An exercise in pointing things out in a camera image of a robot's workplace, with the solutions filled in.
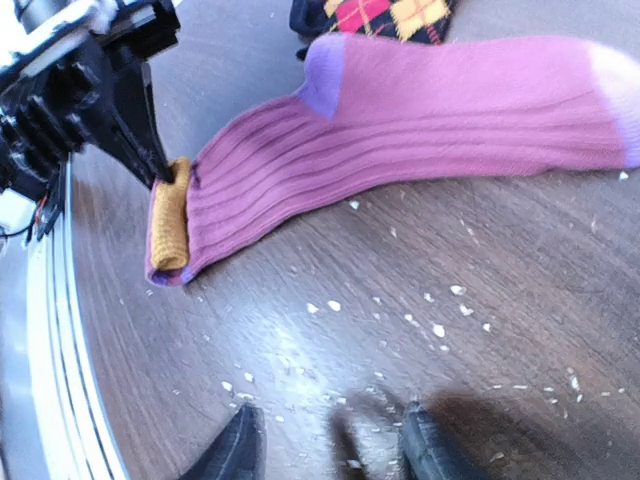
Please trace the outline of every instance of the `crumb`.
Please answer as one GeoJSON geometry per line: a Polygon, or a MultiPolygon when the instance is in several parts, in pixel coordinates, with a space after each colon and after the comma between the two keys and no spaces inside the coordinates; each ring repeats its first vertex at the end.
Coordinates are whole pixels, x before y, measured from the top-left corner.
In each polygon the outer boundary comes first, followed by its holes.
{"type": "Polygon", "coordinates": [[[462,315],[464,315],[465,317],[468,317],[469,315],[473,314],[473,309],[472,308],[468,308],[463,303],[461,303],[460,304],[460,312],[462,312],[462,315]]]}
{"type": "Polygon", "coordinates": [[[504,453],[502,452],[497,452],[493,457],[491,457],[489,459],[489,463],[493,463],[496,460],[502,460],[504,458],[504,453]]]}
{"type": "Polygon", "coordinates": [[[434,324],[433,325],[433,334],[436,337],[444,338],[444,336],[445,336],[444,327],[442,325],[438,325],[437,323],[434,324]]]}
{"type": "Polygon", "coordinates": [[[578,377],[576,375],[571,375],[569,383],[573,390],[575,390],[576,392],[580,391],[580,382],[578,381],[578,377]]]}
{"type": "Polygon", "coordinates": [[[461,287],[460,285],[451,285],[449,290],[451,290],[451,293],[454,295],[464,295],[467,293],[467,287],[461,287]]]}

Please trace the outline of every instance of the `wooden surface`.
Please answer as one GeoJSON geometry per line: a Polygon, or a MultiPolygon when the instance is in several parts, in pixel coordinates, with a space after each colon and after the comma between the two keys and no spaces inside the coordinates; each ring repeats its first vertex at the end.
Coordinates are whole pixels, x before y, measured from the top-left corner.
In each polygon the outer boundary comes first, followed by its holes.
{"type": "MultiPolygon", "coordinates": [[[[640,58],[636,1],[551,3],[467,0],[449,40],[564,33],[640,58]]],[[[170,156],[193,157],[300,84],[288,8],[180,5],[180,45],[152,63],[170,156]]],[[[81,308],[133,479],[175,478],[198,456],[241,401],[222,381],[265,409],[269,479],[333,478],[329,419],[343,398],[363,459],[393,478],[393,432],[360,415],[374,385],[431,405],[491,478],[640,477],[640,174],[379,188],[357,211],[304,215],[188,288],[158,289],[143,278],[148,193],[99,152],[85,157],[81,308]]]]}

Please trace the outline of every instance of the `white debris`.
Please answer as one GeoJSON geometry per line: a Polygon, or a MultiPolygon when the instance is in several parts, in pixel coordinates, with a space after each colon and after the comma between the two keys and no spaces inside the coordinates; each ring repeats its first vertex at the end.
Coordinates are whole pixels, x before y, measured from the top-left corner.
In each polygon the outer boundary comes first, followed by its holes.
{"type": "Polygon", "coordinates": [[[410,313],[405,313],[404,319],[407,322],[409,322],[412,326],[414,326],[416,328],[422,328],[422,325],[420,325],[416,320],[414,320],[413,319],[413,315],[411,315],[410,313]]]}
{"type": "Polygon", "coordinates": [[[451,287],[449,287],[449,290],[451,290],[451,293],[458,296],[467,293],[467,287],[461,287],[460,285],[451,285],[451,287]]]}
{"type": "Polygon", "coordinates": [[[489,459],[489,463],[493,463],[496,460],[502,460],[504,458],[504,453],[502,452],[497,452],[493,457],[491,457],[489,459]]]}
{"type": "Polygon", "coordinates": [[[460,312],[462,312],[462,314],[465,317],[468,317],[469,315],[473,314],[473,309],[469,308],[467,306],[465,306],[463,303],[460,304],[460,312]]]}
{"type": "Polygon", "coordinates": [[[576,375],[571,375],[569,383],[573,390],[575,390],[576,392],[580,391],[580,382],[578,381],[578,377],[576,375]]]}
{"type": "Polygon", "coordinates": [[[339,312],[340,309],[342,308],[342,305],[340,305],[340,302],[336,302],[335,300],[329,300],[327,302],[327,305],[329,305],[329,308],[334,312],[339,312]]]}
{"type": "Polygon", "coordinates": [[[445,332],[444,327],[442,325],[438,325],[437,323],[433,325],[433,334],[436,337],[444,338],[445,332]]]}

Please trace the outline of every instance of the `pink sock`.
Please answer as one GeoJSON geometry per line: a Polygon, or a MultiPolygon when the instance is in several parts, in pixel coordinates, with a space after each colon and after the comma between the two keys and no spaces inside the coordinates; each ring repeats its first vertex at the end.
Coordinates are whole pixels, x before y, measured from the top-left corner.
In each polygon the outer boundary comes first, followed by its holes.
{"type": "Polygon", "coordinates": [[[640,165],[640,67],[592,42],[334,34],[313,43],[306,76],[198,156],[188,266],[149,266],[153,282],[189,282],[287,218],[385,183],[640,165]]]}

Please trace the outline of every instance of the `ribbed sock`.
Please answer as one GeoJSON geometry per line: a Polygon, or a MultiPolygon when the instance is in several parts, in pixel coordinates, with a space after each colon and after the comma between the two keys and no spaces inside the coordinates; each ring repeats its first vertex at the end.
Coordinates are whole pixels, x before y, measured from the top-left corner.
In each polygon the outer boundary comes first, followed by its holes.
{"type": "Polygon", "coordinates": [[[189,282],[287,218],[391,182],[640,164],[640,67],[601,45],[531,37],[428,47],[335,34],[293,95],[225,128],[193,164],[189,282]]]}

